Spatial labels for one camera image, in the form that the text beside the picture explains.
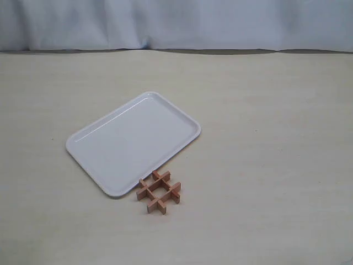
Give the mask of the white rectangular plastic tray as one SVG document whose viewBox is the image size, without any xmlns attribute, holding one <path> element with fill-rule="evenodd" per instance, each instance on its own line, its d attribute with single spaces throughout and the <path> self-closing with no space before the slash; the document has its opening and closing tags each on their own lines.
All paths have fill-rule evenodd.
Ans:
<svg viewBox="0 0 353 265">
<path fill-rule="evenodd" d="M 109 197 L 121 197 L 201 134 L 157 92 L 144 92 L 71 135 L 66 150 Z"/>
</svg>

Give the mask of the white backdrop curtain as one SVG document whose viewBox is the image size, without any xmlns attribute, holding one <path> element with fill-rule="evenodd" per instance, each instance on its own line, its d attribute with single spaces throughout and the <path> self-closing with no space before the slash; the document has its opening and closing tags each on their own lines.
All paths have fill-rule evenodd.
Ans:
<svg viewBox="0 0 353 265">
<path fill-rule="evenodd" d="M 351 1 L 2 1 L 1 50 L 352 51 Z"/>
</svg>

